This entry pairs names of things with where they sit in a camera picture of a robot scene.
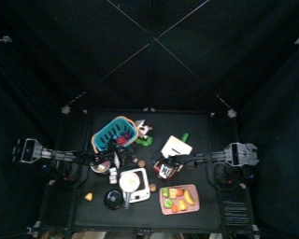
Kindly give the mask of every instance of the pink tray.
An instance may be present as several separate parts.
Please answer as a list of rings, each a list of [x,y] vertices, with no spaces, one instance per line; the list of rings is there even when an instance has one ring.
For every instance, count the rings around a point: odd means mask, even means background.
[[[186,211],[179,211],[176,213],[172,212],[172,208],[166,208],[164,207],[164,200],[168,198],[168,197],[163,197],[163,193],[162,193],[162,189],[159,190],[159,202],[160,202],[160,208],[162,208],[162,213],[164,215],[175,215],[175,214],[182,214],[182,213],[192,213],[195,211],[199,210],[199,198],[198,198],[198,193],[196,193],[196,186],[194,184],[188,184],[188,185],[178,185],[178,186],[172,186],[172,187],[164,187],[167,189],[183,189],[183,190],[188,190],[191,192],[191,195],[192,195],[192,198],[196,202],[195,205],[190,205],[187,204],[188,208]],[[176,199],[171,199],[174,201],[174,204],[178,205],[178,201],[179,200],[184,200],[184,196],[178,196]]]

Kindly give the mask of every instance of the black enclosure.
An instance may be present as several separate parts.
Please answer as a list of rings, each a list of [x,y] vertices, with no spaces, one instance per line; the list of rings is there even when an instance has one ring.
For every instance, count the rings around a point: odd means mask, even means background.
[[[299,0],[0,0],[0,233],[32,227],[45,191],[19,138],[60,146],[93,109],[232,109],[259,150],[255,223],[299,238],[298,38]]]

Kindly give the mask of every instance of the teal dish rack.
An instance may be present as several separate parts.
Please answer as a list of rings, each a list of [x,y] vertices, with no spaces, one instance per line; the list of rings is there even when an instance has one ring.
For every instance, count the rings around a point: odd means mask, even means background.
[[[124,143],[124,146],[128,147],[139,137],[139,130],[131,119],[117,116],[92,136],[91,143],[95,152],[105,151],[109,140],[117,139],[121,134],[130,135],[130,139]]]

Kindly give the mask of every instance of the yellow toy fruit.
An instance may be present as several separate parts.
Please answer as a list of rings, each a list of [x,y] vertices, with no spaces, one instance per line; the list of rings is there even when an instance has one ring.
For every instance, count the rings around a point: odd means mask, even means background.
[[[85,196],[84,196],[84,198],[85,198],[85,200],[87,201],[92,201],[92,199],[93,199],[93,194],[89,192]]]
[[[183,199],[178,201],[178,208],[179,208],[180,211],[187,210],[187,203],[184,202]]]
[[[195,205],[196,202],[192,198],[191,192],[188,190],[184,190],[184,200],[190,205]]]

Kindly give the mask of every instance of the toy stove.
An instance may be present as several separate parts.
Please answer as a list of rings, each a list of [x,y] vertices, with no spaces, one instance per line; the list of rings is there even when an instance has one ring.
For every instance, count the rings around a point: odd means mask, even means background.
[[[144,168],[138,168],[134,170],[124,171],[121,172],[121,175],[127,172],[136,173],[140,178],[140,186],[136,189],[136,191],[132,192],[131,199],[130,199],[130,203],[136,203],[136,202],[147,200],[151,196],[147,174],[146,174]]]

